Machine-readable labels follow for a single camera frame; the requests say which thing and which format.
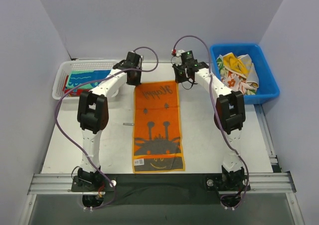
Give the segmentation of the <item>white patterned towel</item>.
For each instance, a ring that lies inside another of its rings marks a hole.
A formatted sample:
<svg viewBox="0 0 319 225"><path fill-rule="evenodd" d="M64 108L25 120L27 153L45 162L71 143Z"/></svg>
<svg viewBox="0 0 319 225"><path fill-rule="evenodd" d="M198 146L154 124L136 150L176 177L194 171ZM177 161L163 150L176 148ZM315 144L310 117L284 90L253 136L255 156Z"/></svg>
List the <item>white patterned towel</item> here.
<svg viewBox="0 0 319 225"><path fill-rule="evenodd" d="M241 59L246 68L249 70L249 74L246 78L227 70L223 64L223 56L224 55L219 55L216 59L221 81L234 91L240 91L244 95L255 95L259 88L259 77L250 55L243 54L236 56Z"/></svg>

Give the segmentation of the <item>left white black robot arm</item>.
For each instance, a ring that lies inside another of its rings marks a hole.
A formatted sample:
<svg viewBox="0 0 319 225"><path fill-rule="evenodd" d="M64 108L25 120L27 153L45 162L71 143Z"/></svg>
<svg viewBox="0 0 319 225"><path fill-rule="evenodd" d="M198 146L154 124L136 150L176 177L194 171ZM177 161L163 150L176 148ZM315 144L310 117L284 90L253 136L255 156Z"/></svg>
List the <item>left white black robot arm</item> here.
<svg viewBox="0 0 319 225"><path fill-rule="evenodd" d="M99 188L105 178L101 169L99 150L102 131L109 121L108 99L124 84L138 86L141 83L143 56L130 51L126 59L115 64L106 79L96 87L80 94L77 121L82 130L82 156L77 172L78 183Z"/></svg>

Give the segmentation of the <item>white perforated plastic basket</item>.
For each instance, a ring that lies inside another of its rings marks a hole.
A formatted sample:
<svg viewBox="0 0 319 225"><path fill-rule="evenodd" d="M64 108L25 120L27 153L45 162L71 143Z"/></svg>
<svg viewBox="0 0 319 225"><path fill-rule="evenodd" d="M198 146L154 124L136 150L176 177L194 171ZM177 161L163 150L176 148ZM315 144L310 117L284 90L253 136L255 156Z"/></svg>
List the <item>white perforated plastic basket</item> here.
<svg viewBox="0 0 319 225"><path fill-rule="evenodd" d="M59 100L64 95L66 78L72 71L94 71L94 70L111 70L118 63L112 59L76 59L63 62L57 71L52 88L52 97Z"/></svg>

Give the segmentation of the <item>grey orange-edged towel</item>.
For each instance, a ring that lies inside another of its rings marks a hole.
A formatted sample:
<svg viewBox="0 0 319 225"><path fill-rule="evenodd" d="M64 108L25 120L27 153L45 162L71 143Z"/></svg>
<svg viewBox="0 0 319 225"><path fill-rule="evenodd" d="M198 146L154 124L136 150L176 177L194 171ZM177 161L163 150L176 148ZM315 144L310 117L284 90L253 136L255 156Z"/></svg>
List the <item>grey orange-edged towel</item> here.
<svg viewBox="0 0 319 225"><path fill-rule="evenodd" d="M134 90L133 171L184 171L178 84L148 82Z"/></svg>

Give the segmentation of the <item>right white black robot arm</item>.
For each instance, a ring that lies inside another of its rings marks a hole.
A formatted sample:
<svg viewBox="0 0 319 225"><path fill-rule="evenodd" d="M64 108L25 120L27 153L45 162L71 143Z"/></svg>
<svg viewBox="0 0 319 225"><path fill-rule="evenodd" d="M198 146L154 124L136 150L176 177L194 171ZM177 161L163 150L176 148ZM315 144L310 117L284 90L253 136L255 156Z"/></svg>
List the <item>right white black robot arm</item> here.
<svg viewBox="0 0 319 225"><path fill-rule="evenodd" d="M245 186L245 165L241 158L241 132L246 120L243 95L224 85L212 73L205 62L193 57L191 50L172 51L175 61L172 67L177 83L191 82L202 86L213 102L214 122L224 137L226 148L221 166L221 174L212 179L220 191L242 189Z"/></svg>

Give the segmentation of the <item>green teal towel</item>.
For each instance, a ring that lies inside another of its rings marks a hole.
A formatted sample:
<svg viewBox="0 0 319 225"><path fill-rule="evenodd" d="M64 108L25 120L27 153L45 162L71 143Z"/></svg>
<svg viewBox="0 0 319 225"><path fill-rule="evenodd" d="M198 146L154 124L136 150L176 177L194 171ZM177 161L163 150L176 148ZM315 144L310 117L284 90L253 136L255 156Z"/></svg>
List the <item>green teal towel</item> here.
<svg viewBox="0 0 319 225"><path fill-rule="evenodd" d="M110 70L72 71L67 79L65 88L71 89L88 81L104 79L110 72Z"/></svg>

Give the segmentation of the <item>blue plastic bin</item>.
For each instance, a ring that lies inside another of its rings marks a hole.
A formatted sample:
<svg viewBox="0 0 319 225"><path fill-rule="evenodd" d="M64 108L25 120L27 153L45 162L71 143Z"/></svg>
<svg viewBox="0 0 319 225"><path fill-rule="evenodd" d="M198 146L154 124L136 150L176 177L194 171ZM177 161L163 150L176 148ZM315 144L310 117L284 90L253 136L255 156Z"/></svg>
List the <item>blue plastic bin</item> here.
<svg viewBox="0 0 319 225"><path fill-rule="evenodd" d="M259 78L259 88L255 95L245 95L245 104L264 104L279 96L280 90L268 65L268 62L259 45L254 43L226 43L214 44L210 47L212 63L214 65L214 74L220 78L217 66L217 58L220 55L226 55L232 52L234 55L248 54L255 65L255 70Z"/></svg>

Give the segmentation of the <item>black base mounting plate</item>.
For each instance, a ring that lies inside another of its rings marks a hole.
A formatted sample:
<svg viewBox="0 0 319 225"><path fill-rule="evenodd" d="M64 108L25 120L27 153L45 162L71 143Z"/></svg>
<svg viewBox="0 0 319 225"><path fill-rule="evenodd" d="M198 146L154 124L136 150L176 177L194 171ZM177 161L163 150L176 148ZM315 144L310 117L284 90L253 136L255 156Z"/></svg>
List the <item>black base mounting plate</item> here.
<svg viewBox="0 0 319 225"><path fill-rule="evenodd" d="M235 207L250 185L247 177L223 174L112 174L112 183L74 177L71 191L86 207L111 205L215 205Z"/></svg>

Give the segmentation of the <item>red blue tiger towel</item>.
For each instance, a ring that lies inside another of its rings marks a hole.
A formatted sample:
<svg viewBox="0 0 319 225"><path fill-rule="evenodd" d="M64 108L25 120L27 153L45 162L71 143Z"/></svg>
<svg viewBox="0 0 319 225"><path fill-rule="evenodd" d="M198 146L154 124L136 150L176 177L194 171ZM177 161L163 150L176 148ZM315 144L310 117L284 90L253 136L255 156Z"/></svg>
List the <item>red blue tiger towel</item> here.
<svg viewBox="0 0 319 225"><path fill-rule="evenodd" d="M72 88L76 87L78 84L77 83L74 83L72 81L72 79L69 78L69 76L67 75L66 76L66 79L65 79L65 82L64 82L64 88L63 88L63 92L66 93L68 91L70 91ZM80 89L80 88L77 88L77 89L74 89L70 92L70 94L68 96L70 97L76 97L76 96L79 96L80 93L82 92L83 90Z"/></svg>

